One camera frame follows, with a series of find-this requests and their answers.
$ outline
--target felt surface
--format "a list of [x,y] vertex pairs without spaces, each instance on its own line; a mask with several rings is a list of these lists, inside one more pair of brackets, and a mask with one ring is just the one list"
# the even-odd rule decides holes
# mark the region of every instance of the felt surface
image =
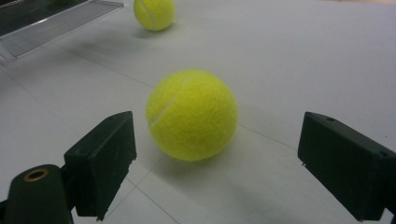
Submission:
[[159,147],[183,161],[220,153],[237,123],[231,90],[206,71],[186,70],[166,77],[148,99],[149,130]]
[[175,4],[173,0],[135,0],[134,16],[146,29],[161,31],[172,23]]

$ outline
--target white floor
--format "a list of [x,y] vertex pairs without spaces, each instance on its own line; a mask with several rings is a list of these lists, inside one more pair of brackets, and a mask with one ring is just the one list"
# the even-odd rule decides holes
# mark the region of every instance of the white floor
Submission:
[[[142,29],[128,2],[17,60],[0,58],[0,201],[15,175],[63,165],[100,121],[132,110],[138,157],[104,223],[359,223],[302,166],[297,146],[313,111],[396,149],[396,5],[176,6],[165,32]],[[156,83],[187,68],[223,79],[239,105],[233,141],[208,161],[162,154],[145,119]]]

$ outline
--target screw hole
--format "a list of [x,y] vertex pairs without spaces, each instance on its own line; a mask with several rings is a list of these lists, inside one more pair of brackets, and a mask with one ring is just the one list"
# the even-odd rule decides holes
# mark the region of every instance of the screw hole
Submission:
[[24,181],[25,182],[35,182],[46,177],[49,174],[49,170],[47,169],[36,169],[30,172],[29,174],[25,175]]

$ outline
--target yellow tennis ball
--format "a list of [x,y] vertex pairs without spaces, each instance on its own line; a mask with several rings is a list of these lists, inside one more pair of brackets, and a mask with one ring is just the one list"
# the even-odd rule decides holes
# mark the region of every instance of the yellow tennis ball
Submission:
[[134,0],[134,16],[150,31],[161,31],[172,24],[175,16],[173,0]]
[[238,110],[230,89],[202,70],[163,79],[148,98],[149,131],[173,158],[199,161],[219,154],[236,129]]

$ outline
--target transparent plastic panel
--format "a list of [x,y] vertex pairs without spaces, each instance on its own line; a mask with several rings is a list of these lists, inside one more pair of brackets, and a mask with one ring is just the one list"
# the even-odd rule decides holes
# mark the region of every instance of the transparent plastic panel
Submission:
[[122,3],[88,1],[18,31],[3,35],[0,41],[6,51],[18,57],[120,7],[123,7]]

